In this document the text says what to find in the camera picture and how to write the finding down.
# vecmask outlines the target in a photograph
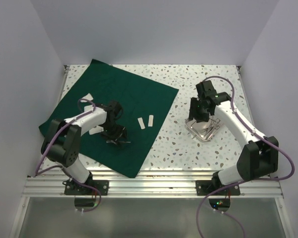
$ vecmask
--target robotic arm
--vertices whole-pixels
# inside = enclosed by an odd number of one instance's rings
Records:
[[[100,135],[107,142],[119,145],[124,143],[120,138],[127,139],[126,128],[116,124],[123,109],[118,102],[112,101],[108,106],[97,104],[96,108],[89,114],[82,113],[73,118],[65,120],[52,120],[45,136],[41,153],[43,154],[56,133],[67,123],[76,119],[57,137],[55,143],[48,151],[47,158],[58,165],[63,166],[64,171],[80,183],[92,185],[92,175],[78,158],[80,138],[86,132],[96,126],[103,128]]]
[[[223,185],[243,180],[249,181],[275,172],[278,168],[278,151],[255,137],[237,119],[231,108],[231,97],[226,92],[217,93],[211,81],[201,82],[196,85],[196,88],[198,98],[191,98],[189,120],[195,119],[199,123],[209,121],[209,116],[215,115],[224,122],[242,148],[235,165],[213,174],[212,190]],[[278,146],[275,137],[266,137],[242,113],[239,115],[258,135]]]

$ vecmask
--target white backdrop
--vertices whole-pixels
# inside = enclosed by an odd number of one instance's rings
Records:
[[[255,124],[274,135],[294,159],[295,175],[281,182],[298,238],[298,0],[280,0],[242,66]],[[280,155],[279,176],[290,172]]]
[[[278,0],[31,0],[63,64],[236,64]]]
[[[63,69],[31,2],[0,0],[0,238],[38,161],[38,126],[53,110]]]

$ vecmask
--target gray floor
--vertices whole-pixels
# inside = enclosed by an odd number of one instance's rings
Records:
[[[22,238],[195,238],[201,199],[104,199],[93,212],[75,213],[73,198],[31,198]],[[248,238],[284,238],[274,199],[234,199],[228,211]],[[206,238],[241,238],[239,225],[203,206]]]

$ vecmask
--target speckled table surface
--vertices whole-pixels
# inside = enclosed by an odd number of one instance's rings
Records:
[[[137,64],[114,66],[179,89],[141,171],[220,170],[234,164],[241,148],[226,126],[222,126],[211,141],[200,142],[187,131],[184,121],[189,114],[190,98],[197,95],[195,85],[205,77],[212,75],[220,75],[232,81],[236,93],[235,104],[244,116],[251,120],[235,65]],[[70,66],[62,97],[66,95],[87,67],[88,65]],[[213,85],[218,92],[227,91],[229,93],[231,91],[230,86],[223,80],[214,79]],[[84,155],[80,155],[80,159],[88,170],[111,171],[108,167]],[[52,162],[46,160],[42,168],[45,169],[51,165]]]

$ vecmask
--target green cloth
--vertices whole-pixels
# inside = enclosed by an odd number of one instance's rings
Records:
[[[106,143],[99,134],[85,133],[81,138],[80,153],[134,178],[151,149],[177,92],[178,89],[93,59],[39,129],[45,136],[52,119],[66,119],[80,114],[77,101],[88,93],[96,103],[107,105],[111,100],[118,101],[124,114],[117,120],[117,124],[126,127],[128,141],[131,143],[116,146]],[[148,127],[149,115],[154,116],[153,127]],[[143,118],[145,129],[141,130],[138,118]]]

